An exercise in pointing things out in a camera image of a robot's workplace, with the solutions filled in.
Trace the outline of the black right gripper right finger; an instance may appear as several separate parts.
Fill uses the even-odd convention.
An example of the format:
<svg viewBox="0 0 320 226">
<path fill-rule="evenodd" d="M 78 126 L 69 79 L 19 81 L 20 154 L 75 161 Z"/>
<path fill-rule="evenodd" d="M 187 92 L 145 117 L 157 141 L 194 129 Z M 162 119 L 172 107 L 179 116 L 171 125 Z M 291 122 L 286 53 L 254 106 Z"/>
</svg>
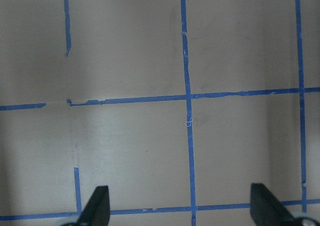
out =
<svg viewBox="0 0 320 226">
<path fill-rule="evenodd" d="M 262 183 L 251 184 L 250 215 L 257 226 L 301 225 Z"/>
</svg>

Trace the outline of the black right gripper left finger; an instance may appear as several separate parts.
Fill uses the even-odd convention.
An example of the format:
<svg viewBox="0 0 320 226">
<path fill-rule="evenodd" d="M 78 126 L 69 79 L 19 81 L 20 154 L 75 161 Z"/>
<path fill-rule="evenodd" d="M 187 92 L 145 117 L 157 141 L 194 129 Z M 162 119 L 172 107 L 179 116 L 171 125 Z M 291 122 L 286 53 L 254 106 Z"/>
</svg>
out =
<svg viewBox="0 0 320 226">
<path fill-rule="evenodd" d="M 108 186 L 97 186 L 76 225 L 108 225 L 110 221 L 110 196 Z"/>
</svg>

